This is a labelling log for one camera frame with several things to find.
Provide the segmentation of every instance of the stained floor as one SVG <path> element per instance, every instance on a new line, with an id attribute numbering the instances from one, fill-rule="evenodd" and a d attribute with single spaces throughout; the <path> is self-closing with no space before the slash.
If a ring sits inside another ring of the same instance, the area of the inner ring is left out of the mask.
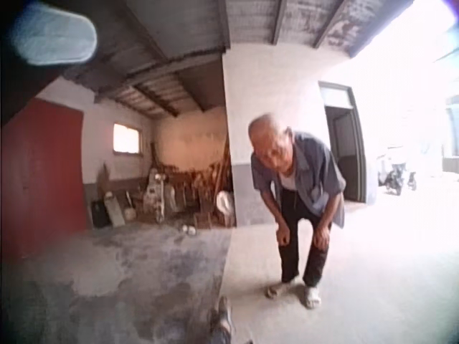
<path id="1" fill-rule="evenodd" d="M 323 304 L 304 308 L 300 282 L 279 300 L 274 226 L 234 230 L 222 283 L 232 300 L 235 343 L 459 343 L 459 183 L 426 181 L 402 196 L 346 214 L 333 228 Z M 300 269 L 312 228 L 300 225 Z"/>
<path id="2" fill-rule="evenodd" d="M 459 183 L 381 190 L 375 206 L 348 207 L 314 311 L 301 283 L 277 301 L 263 296 L 280 276 L 274 226 L 80 235 L 21 269 L 2 266 L 2 325 L 21 344 L 204 343 L 220 291 L 233 304 L 234 344 L 456 344 L 458 224 Z M 300 229 L 304 267 L 312 231 Z"/>
<path id="3" fill-rule="evenodd" d="M 230 237 L 145 224 L 77 236 L 4 269 L 2 322 L 15 343 L 201 343 Z"/>

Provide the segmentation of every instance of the doorway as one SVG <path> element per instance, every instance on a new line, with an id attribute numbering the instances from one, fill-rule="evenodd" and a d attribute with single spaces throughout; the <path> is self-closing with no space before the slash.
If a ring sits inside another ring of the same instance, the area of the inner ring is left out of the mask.
<path id="1" fill-rule="evenodd" d="M 344 198 L 366 201 L 366 166 L 360 119 L 352 89 L 320 82 L 331 152 L 346 179 Z"/>

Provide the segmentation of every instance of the man's arm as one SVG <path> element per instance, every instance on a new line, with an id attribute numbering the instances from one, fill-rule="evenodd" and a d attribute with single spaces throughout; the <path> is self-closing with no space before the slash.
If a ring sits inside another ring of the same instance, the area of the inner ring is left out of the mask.
<path id="1" fill-rule="evenodd" d="M 274 199 L 273 192 L 271 190 L 260 192 L 261 198 L 269 209 L 270 213 L 274 216 L 276 223 L 279 225 L 275 235 L 278 240 L 279 246 L 286 246 L 290 242 L 290 229 L 287 226 L 287 222 L 280 212 L 279 205 Z"/>
<path id="2" fill-rule="evenodd" d="M 318 228 L 328 228 L 333 221 L 336 210 L 343 199 L 343 193 L 340 192 L 335 196 L 330 197 L 323 212 L 322 218 L 319 222 Z"/>
<path id="3" fill-rule="evenodd" d="M 287 223 L 285 222 L 282 213 L 280 212 L 279 205 L 274 198 L 273 192 L 271 190 L 262 191 L 260 192 L 260 195 L 270 213 L 274 216 L 276 223 L 281 227 L 286 227 Z"/>
<path id="4" fill-rule="evenodd" d="M 318 145 L 317 165 L 320 166 L 320 177 L 323 190 L 329 194 L 328 202 L 323 211 L 313 242 L 319 249 L 326 249 L 330 241 L 329 228 L 339 204 L 343 201 L 343 190 L 346 187 L 331 151 L 323 144 Z"/>
<path id="5" fill-rule="evenodd" d="M 269 175 L 269 171 L 262 166 L 261 162 L 259 162 L 253 154 L 251 158 L 251 165 L 254 189 L 260 192 L 263 203 L 266 205 L 279 225 L 279 229 L 276 232 L 279 245 L 285 246 L 290 242 L 290 230 L 288 229 L 287 223 L 285 222 L 278 203 L 271 191 L 272 176 Z"/>

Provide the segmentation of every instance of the man's hand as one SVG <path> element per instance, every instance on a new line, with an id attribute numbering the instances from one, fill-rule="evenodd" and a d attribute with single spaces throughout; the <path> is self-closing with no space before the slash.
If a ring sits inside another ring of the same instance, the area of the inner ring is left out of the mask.
<path id="1" fill-rule="evenodd" d="M 322 251 L 326 251 L 330 242 L 330 229 L 327 226 L 318 227 L 313 236 L 314 246 Z"/>
<path id="2" fill-rule="evenodd" d="M 290 242 L 290 230 L 286 224 L 280 224 L 275 235 L 278 238 L 279 246 L 287 246 Z"/>

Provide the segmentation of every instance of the white undershirt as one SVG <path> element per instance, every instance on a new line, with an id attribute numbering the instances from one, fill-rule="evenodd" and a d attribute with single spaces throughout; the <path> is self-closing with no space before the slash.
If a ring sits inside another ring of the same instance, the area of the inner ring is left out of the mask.
<path id="1" fill-rule="evenodd" d="M 293 171 L 292 174 L 289 175 L 289 177 L 285 177 L 283 174 L 279 173 L 279 177 L 282 187 L 291 191 L 296 191 L 295 171 Z"/>

